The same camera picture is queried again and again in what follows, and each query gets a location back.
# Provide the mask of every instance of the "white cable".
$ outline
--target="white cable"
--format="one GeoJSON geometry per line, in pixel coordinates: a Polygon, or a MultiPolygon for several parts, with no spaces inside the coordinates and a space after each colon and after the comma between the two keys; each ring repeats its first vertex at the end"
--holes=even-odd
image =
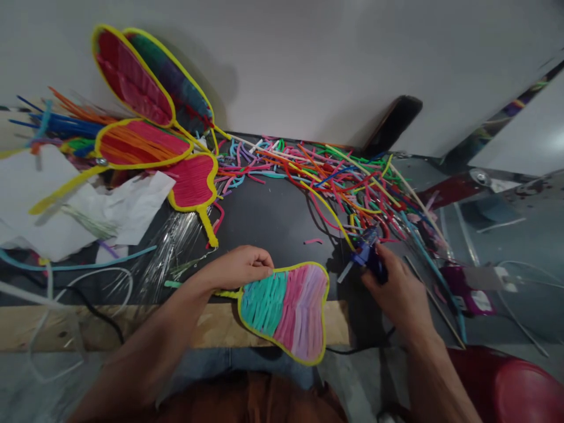
{"type": "Polygon", "coordinates": [[[535,266],[534,264],[531,263],[526,263],[524,261],[515,261],[515,260],[504,260],[504,261],[500,261],[497,266],[498,267],[503,267],[504,264],[518,264],[520,266],[525,266],[525,267],[529,267],[532,269],[535,269],[536,271],[539,271],[541,273],[543,273],[544,275],[548,276],[550,279],[558,282],[559,284],[562,284],[562,281],[560,279],[558,279],[556,276],[554,276],[552,273],[547,272],[546,270],[544,270],[543,268],[540,268],[538,266],[535,266]]]}
{"type": "MultiPolygon", "coordinates": [[[[71,281],[67,285],[67,287],[71,287],[74,284],[76,284],[78,281],[81,281],[82,279],[89,277],[93,274],[101,273],[101,272],[109,271],[109,270],[122,271],[127,275],[127,278],[129,280],[129,286],[128,286],[127,295],[125,297],[125,300],[123,301],[123,304],[121,305],[121,307],[118,308],[118,310],[114,314],[112,314],[112,317],[114,317],[115,315],[117,315],[119,312],[121,312],[123,310],[123,308],[129,302],[129,299],[131,298],[131,293],[133,291],[133,276],[131,276],[131,272],[129,270],[124,269],[122,267],[108,267],[108,268],[104,268],[104,269],[94,270],[94,271],[85,273],[84,275],[81,275],[78,278],[74,279],[73,281],[71,281]]],[[[59,295],[57,295],[57,297],[55,298],[55,301],[57,303],[61,299],[61,297],[65,294],[65,292],[66,292],[66,289],[63,289],[63,290],[61,290],[59,295]]],[[[27,351],[27,358],[28,358],[28,362],[29,362],[29,366],[31,368],[31,371],[33,372],[36,379],[41,383],[52,382],[52,381],[54,381],[54,380],[56,380],[60,377],[63,377],[64,375],[66,375],[66,374],[72,372],[73,370],[77,369],[78,367],[80,367],[86,361],[86,350],[84,349],[84,342],[82,340],[82,334],[80,333],[80,326],[79,326],[79,323],[78,323],[78,317],[76,316],[75,313],[70,312],[70,313],[68,313],[68,317],[69,317],[69,325],[70,325],[70,329],[71,329],[71,333],[72,333],[72,339],[75,343],[76,350],[80,354],[82,359],[79,362],[77,362],[76,364],[72,365],[71,367],[69,367],[69,368],[67,368],[67,369],[61,371],[60,373],[58,373],[54,376],[51,376],[51,377],[44,377],[39,372],[39,370],[35,367],[35,363],[33,362],[33,357],[32,357],[33,347],[35,345],[35,340],[36,340],[37,336],[39,335],[39,332],[41,332],[41,329],[43,329],[45,322],[47,322],[47,318],[49,317],[49,313],[50,313],[50,310],[47,310],[45,312],[45,314],[41,318],[41,321],[39,322],[39,325],[35,328],[35,331],[33,331],[33,335],[32,335],[32,338],[31,338],[29,344],[28,344],[28,351],[27,351]]]]}
{"type": "MultiPolygon", "coordinates": [[[[552,273],[547,272],[546,270],[544,270],[543,268],[540,268],[538,266],[535,266],[534,264],[531,263],[526,263],[524,261],[516,261],[516,260],[504,260],[504,261],[500,261],[498,263],[498,267],[503,267],[504,264],[518,264],[520,266],[525,266],[525,267],[529,267],[532,269],[535,269],[538,272],[543,273],[544,275],[548,276],[549,278],[551,278],[552,280],[558,282],[558,285],[554,285],[554,284],[548,284],[548,283],[543,283],[541,281],[535,281],[537,283],[543,283],[543,284],[548,284],[551,286],[556,286],[559,288],[564,288],[564,286],[562,285],[562,281],[560,281],[556,276],[554,276],[552,273]]],[[[513,313],[513,311],[508,307],[507,303],[505,302],[505,300],[503,299],[501,292],[498,292],[499,294],[499,298],[501,299],[501,302],[503,303],[503,305],[505,306],[505,308],[507,309],[507,311],[509,312],[509,314],[511,315],[511,317],[513,318],[513,320],[515,320],[515,323],[517,323],[517,326],[519,326],[519,328],[523,331],[523,333],[533,342],[533,344],[535,345],[535,347],[538,348],[538,350],[546,357],[548,357],[548,352],[546,352],[546,350],[529,334],[529,332],[523,327],[523,325],[519,322],[519,320],[517,320],[517,317],[515,316],[515,314],[513,313]]]]}
{"type": "Polygon", "coordinates": [[[517,320],[517,316],[513,313],[513,310],[511,310],[509,308],[509,306],[507,305],[507,303],[503,299],[503,295],[501,294],[501,291],[497,291],[497,293],[498,293],[499,299],[503,303],[503,306],[507,309],[507,311],[509,312],[509,315],[513,318],[513,320],[515,321],[517,326],[519,326],[519,329],[521,329],[521,331],[527,336],[527,338],[529,338],[531,340],[531,342],[535,345],[535,347],[537,347],[537,349],[540,351],[540,353],[542,355],[544,355],[545,357],[550,357],[548,352],[546,352],[546,350],[542,347],[542,345],[540,345],[536,341],[536,339],[533,338],[533,335],[531,335],[529,333],[529,331],[527,329],[525,329],[525,327],[519,322],[519,320],[517,320]]]}
{"type": "Polygon", "coordinates": [[[61,310],[66,307],[64,304],[59,304],[54,300],[27,292],[21,288],[17,288],[2,281],[0,281],[0,291],[13,297],[18,297],[22,300],[30,301],[31,303],[41,304],[42,306],[47,306],[52,309],[61,310]]]}
{"type": "MultiPolygon", "coordinates": [[[[51,269],[51,266],[50,266],[49,263],[46,266],[47,266],[47,272],[48,272],[47,273],[47,275],[48,275],[48,292],[51,291],[51,293],[52,293],[52,290],[53,290],[52,269],[51,269]]],[[[126,297],[125,297],[122,305],[116,310],[115,313],[112,314],[112,317],[114,317],[115,315],[117,315],[118,313],[120,313],[124,309],[124,307],[129,302],[129,299],[131,298],[131,294],[133,292],[133,276],[131,275],[131,272],[129,270],[121,268],[121,267],[109,267],[109,268],[104,268],[104,269],[98,269],[98,270],[91,271],[91,272],[88,272],[84,275],[79,276],[78,278],[71,281],[67,285],[67,287],[73,286],[78,281],[81,281],[82,279],[84,279],[88,276],[91,276],[91,275],[96,274],[96,273],[101,273],[101,272],[104,272],[104,271],[109,271],[109,270],[119,270],[119,271],[124,272],[127,276],[128,282],[129,282],[126,297]]],[[[39,382],[47,383],[47,382],[51,382],[53,380],[56,380],[56,379],[58,379],[58,378],[60,378],[64,375],[72,372],[73,370],[77,369],[79,366],[81,366],[85,362],[85,360],[86,360],[86,350],[84,348],[82,335],[80,333],[80,325],[79,325],[79,321],[78,321],[78,316],[73,312],[73,310],[69,306],[65,306],[64,304],[61,304],[59,302],[61,297],[66,292],[66,289],[61,290],[59,295],[57,295],[56,298],[52,299],[52,298],[49,298],[49,294],[48,294],[47,298],[42,297],[42,296],[39,296],[37,294],[29,293],[29,292],[27,292],[23,289],[14,287],[12,285],[9,285],[5,282],[0,281],[0,291],[4,292],[6,294],[12,295],[14,297],[19,297],[23,300],[30,301],[32,303],[37,303],[37,304],[41,304],[43,306],[48,307],[47,311],[45,312],[45,314],[42,316],[41,320],[39,321],[39,324],[37,325],[37,327],[33,331],[31,340],[29,341],[29,344],[28,344],[28,350],[27,350],[27,353],[26,353],[28,363],[29,363],[29,367],[30,367],[32,373],[34,374],[34,376],[36,377],[36,379],[39,382]],[[39,370],[35,367],[35,363],[33,362],[32,355],[33,355],[33,347],[35,345],[35,341],[37,339],[37,336],[39,335],[39,333],[41,332],[41,329],[43,329],[43,326],[47,322],[47,319],[49,317],[49,313],[51,312],[51,310],[62,310],[62,311],[67,312],[66,317],[68,319],[68,323],[69,323],[69,327],[70,327],[70,333],[72,334],[72,339],[73,339],[73,341],[76,345],[76,350],[81,356],[81,360],[79,362],[77,362],[76,364],[72,365],[71,367],[61,371],[60,373],[58,373],[54,376],[44,377],[39,372],[39,370]]]]}
{"type": "Polygon", "coordinates": [[[541,285],[551,286],[551,287],[554,287],[554,288],[564,289],[563,285],[551,284],[550,282],[538,281],[536,279],[522,278],[521,276],[517,276],[517,279],[520,280],[520,281],[533,282],[533,283],[538,283],[538,284],[541,284],[541,285]]]}

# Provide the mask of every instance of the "person's leg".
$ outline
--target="person's leg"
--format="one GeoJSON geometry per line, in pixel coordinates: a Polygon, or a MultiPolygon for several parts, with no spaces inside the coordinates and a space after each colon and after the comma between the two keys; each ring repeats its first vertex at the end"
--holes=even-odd
{"type": "Polygon", "coordinates": [[[163,390],[163,399],[185,390],[194,382],[210,379],[230,370],[231,359],[229,348],[204,348],[188,350],[174,371],[170,382],[163,390]]]}
{"type": "Polygon", "coordinates": [[[233,348],[231,369],[262,371],[284,376],[304,390],[321,384],[317,367],[305,366],[294,361],[278,347],[233,348]]]}

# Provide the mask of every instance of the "white wall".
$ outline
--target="white wall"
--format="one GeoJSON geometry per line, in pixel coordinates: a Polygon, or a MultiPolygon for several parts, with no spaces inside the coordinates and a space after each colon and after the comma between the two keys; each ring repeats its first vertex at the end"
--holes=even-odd
{"type": "Polygon", "coordinates": [[[533,176],[564,169],[564,72],[468,164],[533,176]]]}
{"type": "Polygon", "coordinates": [[[0,103],[52,85],[115,100],[97,23],[178,54],[227,130],[360,145],[394,98],[424,108],[397,149],[441,156],[562,57],[560,0],[4,0],[0,103]]]}

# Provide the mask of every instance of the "black object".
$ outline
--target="black object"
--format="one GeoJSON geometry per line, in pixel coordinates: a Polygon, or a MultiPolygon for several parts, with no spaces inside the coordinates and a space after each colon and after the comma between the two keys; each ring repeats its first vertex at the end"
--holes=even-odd
{"type": "Polygon", "coordinates": [[[368,265],[367,267],[376,276],[376,281],[380,285],[384,285],[388,281],[388,269],[384,265],[384,262],[380,259],[380,256],[376,252],[376,245],[370,248],[368,253],[368,265]]]}
{"type": "MultiPolygon", "coordinates": [[[[22,275],[25,276],[30,282],[33,282],[38,287],[43,288],[43,289],[47,288],[47,284],[41,282],[35,276],[33,276],[33,275],[31,275],[27,272],[22,272],[22,275]]],[[[98,319],[103,320],[104,322],[108,323],[116,331],[117,337],[119,338],[119,342],[123,345],[123,343],[125,342],[125,340],[123,339],[123,333],[122,333],[122,330],[120,329],[119,325],[115,322],[115,320],[113,320],[111,317],[106,316],[105,314],[100,313],[90,303],[90,301],[88,301],[88,299],[86,298],[84,293],[82,291],[80,291],[80,289],[78,289],[77,287],[74,287],[74,286],[64,286],[64,287],[53,286],[53,291],[62,291],[62,290],[68,290],[72,293],[75,293],[80,298],[80,300],[84,303],[84,305],[86,306],[88,311],[90,311],[98,319]]]]}
{"type": "Polygon", "coordinates": [[[388,342],[390,341],[390,338],[392,337],[392,335],[394,333],[395,333],[395,326],[393,326],[392,329],[390,329],[386,333],[386,336],[384,337],[384,340],[381,343],[378,343],[378,344],[375,344],[375,345],[369,345],[367,347],[353,348],[352,350],[347,350],[347,351],[334,350],[334,349],[329,348],[329,347],[325,347],[325,349],[327,351],[331,351],[332,353],[339,354],[339,355],[351,355],[351,354],[360,353],[361,351],[369,350],[370,348],[383,348],[383,347],[386,347],[388,345],[388,342]]]}
{"type": "Polygon", "coordinates": [[[362,156],[370,159],[390,150],[422,108],[423,102],[418,98],[412,96],[396,98],[374,133],[368,138],[362,156]]]}

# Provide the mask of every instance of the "wooden board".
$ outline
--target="wooden board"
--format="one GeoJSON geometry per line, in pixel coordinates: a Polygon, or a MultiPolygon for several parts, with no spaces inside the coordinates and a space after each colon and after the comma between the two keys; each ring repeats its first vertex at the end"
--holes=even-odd
{"type": "MultiPolygon", "coordinates": [[[[114,320],[128,338],[158,306],[129,305],[114,320]]],[[[98,310],[111,315],[118,306],[101,306],[98,310]]],[[[74,307],[80,316],[80,327],[87,351],[112,351],[119,341],[114,330],[92,316],[86,307],[74,307]]],[[[39,320],[46,311],[41,305],[0,307],[0,351],[26,351],[39,320]]],[[[325,304],[327,345],[349,345],[348,309],[346,301],[325,304]]],[[[272,344],[251,332],[239,322],[234,304],[208,304],[200,316],[195,335],[195,348],[268,347],[272,344]]],[[[35,342],[36,352],[73,351],[71,335],[65,315],[51,312],[35,342]]]]}

